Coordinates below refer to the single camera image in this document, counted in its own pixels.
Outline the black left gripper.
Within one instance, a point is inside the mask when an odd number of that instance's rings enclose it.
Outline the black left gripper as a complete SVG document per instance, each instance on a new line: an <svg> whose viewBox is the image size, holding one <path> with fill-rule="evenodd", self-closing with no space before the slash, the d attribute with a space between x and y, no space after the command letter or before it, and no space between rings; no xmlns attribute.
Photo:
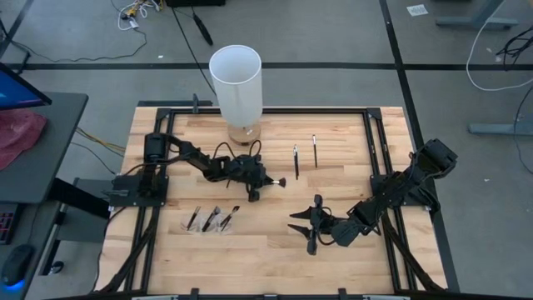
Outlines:
<svg viewBox="0 0 533 300"><path fill-rule="evenodd" d="M231 180L244 183L248 194L247 201L254 203L260 199L259 188L274 185L273 179L267 176L267 171L261 162L262 156L242 154L231 162Z"/></svg>

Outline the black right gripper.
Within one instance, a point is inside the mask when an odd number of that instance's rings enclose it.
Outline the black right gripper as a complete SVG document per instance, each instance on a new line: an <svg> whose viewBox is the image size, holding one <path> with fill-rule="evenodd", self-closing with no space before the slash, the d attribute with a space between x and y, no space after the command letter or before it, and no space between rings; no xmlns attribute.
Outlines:
<svg viewBox="0 0 533 300"><path fill-rule="evenodd" d="M335 238L332 236L332 229L337 224L337 219L332 215L332 210L329 207L323 206L323 198L321 195L316 194L314 196L314 206L309 207L303 212L295 212L289 215L290 218L306 219L310 220L311 230L307 227L298 225L289 225L289 228L301 233L307 243L307 253L310 255L316 255L317 244L320 243L323 246L331 246L336 243ZM321 235L326 234L331 236L331 241L325 242Z"/></svg>

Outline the dark-head makeup brush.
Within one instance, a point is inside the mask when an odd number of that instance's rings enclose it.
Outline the dark-head makeup brush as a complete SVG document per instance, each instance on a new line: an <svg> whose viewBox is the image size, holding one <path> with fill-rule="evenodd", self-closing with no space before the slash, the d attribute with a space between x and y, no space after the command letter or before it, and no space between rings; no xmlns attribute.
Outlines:
<svg viewBox="0 0 533 300"><path fill-rule="evenodd" d="M221 231L223 232L228 225L228 223L231 221L232 216L240 209L239 206L235 206L231 212L222 220L221 222Z"/></svg>

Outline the clear acrylic brush holder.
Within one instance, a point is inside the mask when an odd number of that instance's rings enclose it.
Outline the clear acrylic brush holder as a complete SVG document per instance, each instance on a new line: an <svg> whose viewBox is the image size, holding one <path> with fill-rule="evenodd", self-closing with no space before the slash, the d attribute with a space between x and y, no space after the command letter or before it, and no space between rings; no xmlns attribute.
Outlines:
<svg viewBox="0 0 533 300"><path fill-rule="evenodd" d="M202 209L201 209L201 211L199 212L198 217L197 217L197 224L190 231L187 231L186 230L186 226L187 226L187 223L188 223L192 213L194 212L194 210L191 212L191 214L189 216L185 216L185 218L182 219L182 221L181 221L181 224L180 224L181 229L184 230L185 232L188 232L188 233L190 232L190 233L194 233L194 234L215 234L215 233L216 234L223 234L223 233L225 233L226 231L228 231L232 227L232 219L231 219L231 221L226 226L225 230L223 232L221 231L221 222L222 222L222 220L232 210L231 209L229 211L224 211L224 210L221 209L220 214L217 216L216 226L213 229L208 230L207 232L202 232L202 226L203 226L204 222L206 221L206 219L208 218L208 216L210 215L210 213L212 212L212 210L209 211L209 212L203 212Z"/></svg>

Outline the white shade wooden base lamp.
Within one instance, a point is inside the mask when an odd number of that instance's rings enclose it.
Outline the white shade wooden base lamp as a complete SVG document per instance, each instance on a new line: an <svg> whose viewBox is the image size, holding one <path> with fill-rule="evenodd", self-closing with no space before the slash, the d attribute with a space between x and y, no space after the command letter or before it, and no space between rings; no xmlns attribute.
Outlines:
<svg viewBox="0 0 533 300"><path fill-rule="evenodd" d="M257 140L263 112L260 55L248 46L225 46L212 55L209 72L228 137L242 146Z"/></svg>

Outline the black bar behind table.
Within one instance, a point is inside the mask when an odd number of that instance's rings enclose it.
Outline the black bar behind table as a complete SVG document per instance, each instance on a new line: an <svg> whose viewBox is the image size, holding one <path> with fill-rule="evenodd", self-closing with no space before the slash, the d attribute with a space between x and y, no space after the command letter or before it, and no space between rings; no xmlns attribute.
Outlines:
<svg viewBox="0 0 533 300"><path fill-rule="evenodd" d="M199 100L198 102L193 102L192 100L151 100L151 101L139 101L137 107L139 108L156 108L156 107L165 107L165 108L174 108L174 107L212 107L213 102L208 100Z"/></svg>

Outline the black stick-shaped device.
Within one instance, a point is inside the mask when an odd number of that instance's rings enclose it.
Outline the black stick-shaped device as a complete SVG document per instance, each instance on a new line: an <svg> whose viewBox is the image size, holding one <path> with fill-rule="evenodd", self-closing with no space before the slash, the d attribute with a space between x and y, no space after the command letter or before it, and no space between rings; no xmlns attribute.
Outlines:
<svg viewBox="0 0 533 300"><path fill-rule="evenodd" d="M197 25L197 28L199 29L199 31L200 31L201 35L203 36L204 40L207 42L207 44L209 46L212 46L213 45L213 40L212 40L211 34L207 30L207 27L205 26L203 21L195 13L192 14L192 18L193 18L195 24Z"/></svg>

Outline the black box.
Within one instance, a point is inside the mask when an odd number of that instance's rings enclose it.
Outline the black box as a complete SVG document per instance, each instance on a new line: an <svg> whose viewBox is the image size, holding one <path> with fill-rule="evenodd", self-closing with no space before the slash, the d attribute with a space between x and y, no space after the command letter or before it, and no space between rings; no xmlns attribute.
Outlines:
<svg viewBox="0 0 533 300"><path fill-rule="evenodd" d="M165 0L168 7L207 7L224 6L227 0Z"/></svg>

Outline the gray desk foot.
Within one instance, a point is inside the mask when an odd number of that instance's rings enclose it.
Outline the gray desk foot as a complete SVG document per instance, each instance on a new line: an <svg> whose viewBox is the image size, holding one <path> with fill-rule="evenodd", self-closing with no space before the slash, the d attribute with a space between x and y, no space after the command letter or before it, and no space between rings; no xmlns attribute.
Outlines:
<svg viewBox="0 0 533 300"><path fill-rule="evenodd" d="M471 123L467 130L472 134L533 136L533 122L525 123Z"/></svg>
<svg viewBox="0 0 533 300"><path fill-rule="evenodd" d="M486 0L478 12L470 17L438 17L436 25L449 28L509 30L519 24L516 19L496 17L505 0Z"/></svg>

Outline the black desk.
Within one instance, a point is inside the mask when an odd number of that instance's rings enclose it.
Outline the black desk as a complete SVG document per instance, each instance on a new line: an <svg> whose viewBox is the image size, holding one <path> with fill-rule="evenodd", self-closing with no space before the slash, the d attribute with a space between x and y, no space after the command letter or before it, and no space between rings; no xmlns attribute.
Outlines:
<svg viewBox="0 0 533 300"><path fill-rule="evenodd" d="M47 123L36 144L0 171L0 203L54 201L56 177L88 102L83 93L46 92L49 106L31 110Z"/></svg>

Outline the pink cloth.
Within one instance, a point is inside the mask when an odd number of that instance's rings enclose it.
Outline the pink cloth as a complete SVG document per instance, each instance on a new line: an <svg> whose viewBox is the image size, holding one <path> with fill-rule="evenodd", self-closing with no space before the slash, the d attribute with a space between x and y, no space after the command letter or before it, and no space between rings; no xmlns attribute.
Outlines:
<svg viewBox="0 0 533 300"><path fill-rule="evenodd" d="M0 111L0 171L32 148L47 119L29 109Z"/></svg>

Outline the black computer mouse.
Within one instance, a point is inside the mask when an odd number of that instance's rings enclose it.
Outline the black computer mouse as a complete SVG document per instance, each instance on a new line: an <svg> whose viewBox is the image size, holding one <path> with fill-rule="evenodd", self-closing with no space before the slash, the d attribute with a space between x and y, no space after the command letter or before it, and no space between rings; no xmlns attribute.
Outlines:
<svg viewBox="0 0 533 300"><path fill-rule="evenodd" d="M0 282L6 287L12 287L23 281L33 254L34 248L29 244L15 247L2 265Z"/></svg>

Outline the computer keyboard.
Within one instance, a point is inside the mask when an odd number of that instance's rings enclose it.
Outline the computer keyboard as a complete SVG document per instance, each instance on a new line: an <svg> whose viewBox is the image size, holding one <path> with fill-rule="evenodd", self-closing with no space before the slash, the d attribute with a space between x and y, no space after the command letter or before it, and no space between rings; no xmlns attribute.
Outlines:
<svg viewBox="0 0 533 300"><path fill-rule="evenodd" d="M16 228L20 206L16 203L0 203L0 245L8 245Z"/></svg>

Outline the computer monitor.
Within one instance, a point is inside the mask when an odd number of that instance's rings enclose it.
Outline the computer monitor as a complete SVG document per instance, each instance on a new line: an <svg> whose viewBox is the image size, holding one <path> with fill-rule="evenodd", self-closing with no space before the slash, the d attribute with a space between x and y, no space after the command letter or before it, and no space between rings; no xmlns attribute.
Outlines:
<svg viewBox="0 0 533 300"><path fill-rule="evenodd" d="M0 62L0 111L51 104L49 97Z"/></svg>

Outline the black desk leg frame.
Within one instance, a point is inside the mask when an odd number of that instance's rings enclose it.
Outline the black desk leg frame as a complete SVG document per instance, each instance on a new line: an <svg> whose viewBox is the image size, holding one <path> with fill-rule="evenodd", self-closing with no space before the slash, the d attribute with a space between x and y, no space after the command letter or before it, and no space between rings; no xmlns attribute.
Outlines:
<svg viewBox="0 0 533 300"><path fill-rule="evenodd" d="M54 206L52 225L40 258L42 264L37 273L46 276L58 273L55 256L63 242L100 243L103 241L110 212L108 200L102 197L98 188L107 185L105 181L81 180L73 184L56 178L47 194L46 203Z"/></svg>

